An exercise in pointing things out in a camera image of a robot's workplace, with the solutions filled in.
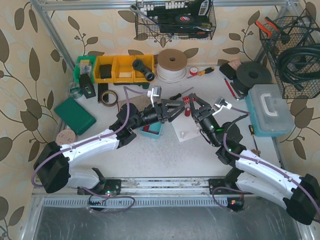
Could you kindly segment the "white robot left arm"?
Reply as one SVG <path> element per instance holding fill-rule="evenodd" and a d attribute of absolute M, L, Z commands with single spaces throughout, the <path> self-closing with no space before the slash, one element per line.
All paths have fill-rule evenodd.
<path fill-rule="evenodd" d="M 40 180 L 45 192 L 52 194 L 65 187 L 80 187 L 99 193 L 105 178 L 98 168 L 79 169 L 77 166 L 94 156 L 122 148 L 137 136 L 135 129 L 155 123 L 172 122 L 185 110 L 181 100 L 162 99 L 140 111 L 130 102 L 116 115 L 115 123 L 103 132 L 71 144 L 49 142 L 33 165 L 33 177 Z"/>

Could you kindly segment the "beige work glove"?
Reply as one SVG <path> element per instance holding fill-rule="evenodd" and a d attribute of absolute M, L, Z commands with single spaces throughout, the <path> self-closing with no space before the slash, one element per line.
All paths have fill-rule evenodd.
<path fill-rule="evenodd" d="M 134 104 L 139 112 L 143 111 L 151 104 L 151 100 L 146 95 L 139 95 L 129 99 L 131 104 Z"/>

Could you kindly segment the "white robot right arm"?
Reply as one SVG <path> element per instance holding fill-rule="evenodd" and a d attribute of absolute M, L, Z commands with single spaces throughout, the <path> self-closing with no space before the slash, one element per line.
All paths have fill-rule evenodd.
<path fill-rule="evenodd" d="M 219 125 L 215 119 L 222 109 L 233 110 L 231 103 L 223 98 L 214 107 L 189 94 L 191 116 L 199 124 L 205 140 L 217 148 L 216 155 L 225 165 L 232 167 L 224 181 L 233 186 L 234 192 L 250 193 L 267 199 L 280 207 L 297 222 L 311 225 L 320 221 L 320 185 L 310 175 L 300 176 L 277 167 L 240 144 L 242 135 L 236 125 L 250 115 L 242 115 L 231 122 Z"/>

